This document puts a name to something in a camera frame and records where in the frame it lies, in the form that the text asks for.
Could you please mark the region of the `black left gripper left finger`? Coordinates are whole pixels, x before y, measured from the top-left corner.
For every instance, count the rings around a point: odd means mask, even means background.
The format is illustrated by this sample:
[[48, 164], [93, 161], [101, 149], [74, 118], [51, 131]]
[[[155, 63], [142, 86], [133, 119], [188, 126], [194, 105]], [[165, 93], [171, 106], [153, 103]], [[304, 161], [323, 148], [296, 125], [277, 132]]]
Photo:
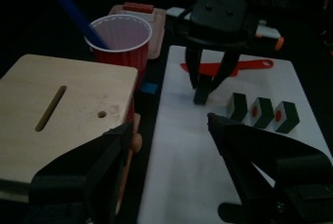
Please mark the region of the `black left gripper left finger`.
[[32, 177], [24, 224], [115, 224], [133, 125], [58, 157]]

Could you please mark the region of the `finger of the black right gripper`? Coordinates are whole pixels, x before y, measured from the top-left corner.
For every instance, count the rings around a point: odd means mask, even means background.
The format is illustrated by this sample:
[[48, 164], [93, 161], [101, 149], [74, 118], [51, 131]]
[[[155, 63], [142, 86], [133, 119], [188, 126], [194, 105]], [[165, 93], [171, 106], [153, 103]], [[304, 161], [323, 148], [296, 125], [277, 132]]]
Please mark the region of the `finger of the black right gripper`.
[[225, 79], [232, 75], [240, 59], [240, 53], [236, 51], [226, 51], [220, 63], [218, 70], [216, 72], [213, 82], [212, 82], [212, 91], [214, 91]]
[[198, 87], [200, 66], [202, 61], [204, 49], [196, 46], [188, 46], [185, 51], [185, 61], [189, 69], [192, 87]]

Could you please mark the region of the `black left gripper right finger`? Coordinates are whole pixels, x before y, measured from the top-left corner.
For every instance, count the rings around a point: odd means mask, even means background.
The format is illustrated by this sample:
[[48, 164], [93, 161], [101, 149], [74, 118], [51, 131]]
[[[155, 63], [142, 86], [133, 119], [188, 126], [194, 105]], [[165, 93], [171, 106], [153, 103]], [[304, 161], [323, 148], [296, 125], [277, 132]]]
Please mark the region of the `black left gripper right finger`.
[[212, 113], [209, 131], [241, 203], [218, 206], [232, 224], [333, 224], [333, 163], [304, 142]]

